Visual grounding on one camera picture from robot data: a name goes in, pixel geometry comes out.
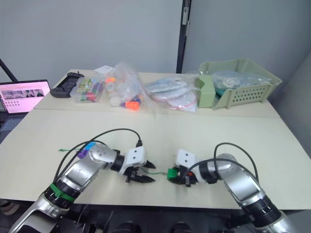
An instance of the table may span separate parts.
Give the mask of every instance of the table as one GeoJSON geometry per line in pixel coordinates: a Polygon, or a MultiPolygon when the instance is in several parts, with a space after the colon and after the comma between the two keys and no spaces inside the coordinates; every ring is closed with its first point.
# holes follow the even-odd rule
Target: table
{"type": "MultiPolygon", "coordinates": [[[[93,70],[80,70],[80,69],[71,69],[69,72],[77,72],[89,77],[97,77],[98,74],[93,70]]],[[[164,78],[168,75],[165,73],[140,73],[141,79],[144,83],[152,82],[160,78],[164,78]]],[[[66,76],[64,76],[55,86],[57,86],[66,76]]],[[[35,109],[55,109],[55,110],[83,110],[83,111],[105,111],[105,112],[116,112],[116,113],[129,113],[130,111],[125,108],[113,108],[109,105],[107,101],[108,96],[103,92],[102,97],[98,103],[74,103],[73,99],[57,99],[54,98],[51,94],[48,94],[36,107],[35,109]]],[[[152,113],[148,109],[141,109],[140,113],[152,113]]],[[[167,109],[156,109],[158,114],[183,114],[189,115],[182,111],[172,111],[167,109]]],[[[265,103],[250,103],[239,106],[234,106],[230,110],[226,108],[221,108],[217,110],[212,110],[210,108],[198,109],[197,115],[203,116],[233,116],[233,117],[278,117],[279,114],[272,107],[272,105],[266,101],[265,103]]]]}
{"type": "MultiPolygon", "coordinates": [[[[205,159],[212,157],[216,144],[236,143],[253,156],[260,183],[279,209],[311,209],[311,161],[278,117],[87,110],[34,109],[22,120],[0,145],[0,198],[36,200],[52,182],[64,155],[59,148],[69,149],[120,127],[140,133],[157,171],[173,166],[179,148],[205,159]]],[[[126,152],[137,138],[130,132],[114,132],[101,140],[126,152]]],[[[237,149],[224,146],[219,153],[224,152],[234,154],[252,170],[247,157],[237,149]]],[[[76,203],[239,209],[221,181],[186,188],[168,182],[163,175],[153,177],[154,183],[126,183],[124,176],[102,170],[76,203]]]]}

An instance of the plastic bottle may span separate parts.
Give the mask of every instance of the plastic bottle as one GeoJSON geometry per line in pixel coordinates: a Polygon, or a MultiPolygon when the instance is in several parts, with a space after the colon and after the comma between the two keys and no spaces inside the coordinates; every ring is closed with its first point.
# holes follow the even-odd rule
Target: plastic bottle
{"type": "Polygon", "coordinates": [[[105,81],[105,88],[109,97],[109,103],[112,107],[119,107],[121,104],[121,98],[116,88],[116,78],[110,77],[105,81]]]}

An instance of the laptop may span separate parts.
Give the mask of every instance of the laptop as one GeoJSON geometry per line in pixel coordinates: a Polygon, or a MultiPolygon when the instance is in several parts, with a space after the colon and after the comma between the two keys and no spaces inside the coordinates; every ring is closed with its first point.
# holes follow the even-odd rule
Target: laptop
{"type": "Polygon", "coordinates": [[[0,83],[0,100],[8,114],[0,128],[0,143],[49,91],[47,80],[0,83]]]}

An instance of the robotic arm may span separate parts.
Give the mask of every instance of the robotic arm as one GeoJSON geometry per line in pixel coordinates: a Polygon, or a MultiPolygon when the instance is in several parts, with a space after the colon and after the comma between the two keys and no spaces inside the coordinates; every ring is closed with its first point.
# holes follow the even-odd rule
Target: robotic arm
{"type": "MultiPolygon", "coordinates": [[[[221,154],[217,158],[236,161],[231,154],[221,154]]],[[[176,166],[169,170],[171,175],[168,176],[168,179],[173,183],[183,183],[190,187],[191,184],[196,182],[216,183],[218,177],[220,177],[238,205],[250,217],[257,232],[297,232],[286,215],[273,205],[253,175],[242,170],[236,164],[227,161],[217,161],[218,176],[216,175],[213,161],[196,166],[185,178],[178,175],[178,172],[183,174],[197,162],[194,154],[185,150],[179,150],[176,166]]]]}
{"type": "Polygon", "coordinates": [[[90,143],[80,160],[53,182],[38,200],[16,221],[9,233],[57,232],[57,220],[70,209],[75,199],[95,179],[100,169],[113,170],[125,175],[126,182],[153,182],[148,176],[139,176],[138,167],[155,168],[146,159],[144,147],[129,150],[122,156],[106,145],[90,143]]]}

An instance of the clear plastic bag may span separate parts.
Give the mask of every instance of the clear plastic bag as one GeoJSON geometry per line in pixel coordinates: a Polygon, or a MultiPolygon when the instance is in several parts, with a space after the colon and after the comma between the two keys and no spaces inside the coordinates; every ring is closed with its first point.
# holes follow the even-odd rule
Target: clear plastic bag
{"type": "Polygon", "coordinates": [[[141,104],[154,109],[139,74],[127,63],[118,63],[105,78],[110,105],[137,111],[141,104]]]}
{"type": "Polygon", "coordinates": [[[194,80],[197,75],[172,75],[146,84],[150,97],[162,107],[195,112],[197,96],[194,92],[194,80]]]}
{"type": "Polygon", "coordinates": [[[240,87],[264,85],[271,79],[252,73],[238,73],[232,70],[222,70],[213,73],[213,83],[216,89],[237,89],[240,87]]]}

